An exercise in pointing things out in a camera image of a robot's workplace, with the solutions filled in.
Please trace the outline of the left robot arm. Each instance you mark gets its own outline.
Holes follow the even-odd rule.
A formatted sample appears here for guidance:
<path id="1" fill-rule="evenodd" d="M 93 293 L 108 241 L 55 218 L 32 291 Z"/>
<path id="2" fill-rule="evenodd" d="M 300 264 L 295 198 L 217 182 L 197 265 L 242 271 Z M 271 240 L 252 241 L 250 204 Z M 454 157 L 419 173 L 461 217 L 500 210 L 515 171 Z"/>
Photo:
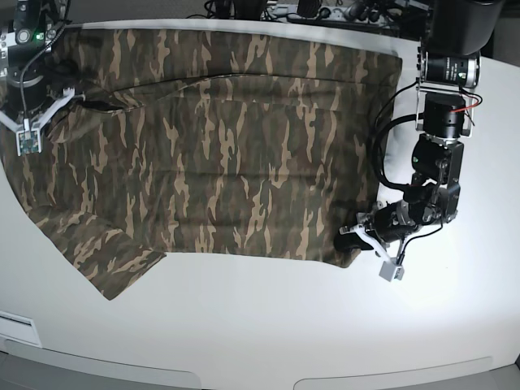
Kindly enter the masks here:
<path id="1" fill-rule="evenodd" d="M 370 159 L 378 181 L 403 194 L 401 201 L 374 206 L 343 227 L 338 250 L 383 250 L 425 226 L 450 223 L 457 215 L 464 145 L 473 125 L 471 111 L 482 104 L 475 92 L 481 74 L 481 49 L 488 43 L 504 7 L 502 1 L 435 1 L 427 12 L 418 48 L 417 99 L 412 115 L 376 129 Z M 414 122 L 419 139 L 408 184 L 391 182 L 385 172 L 382 142 L 397 125 Z"/>

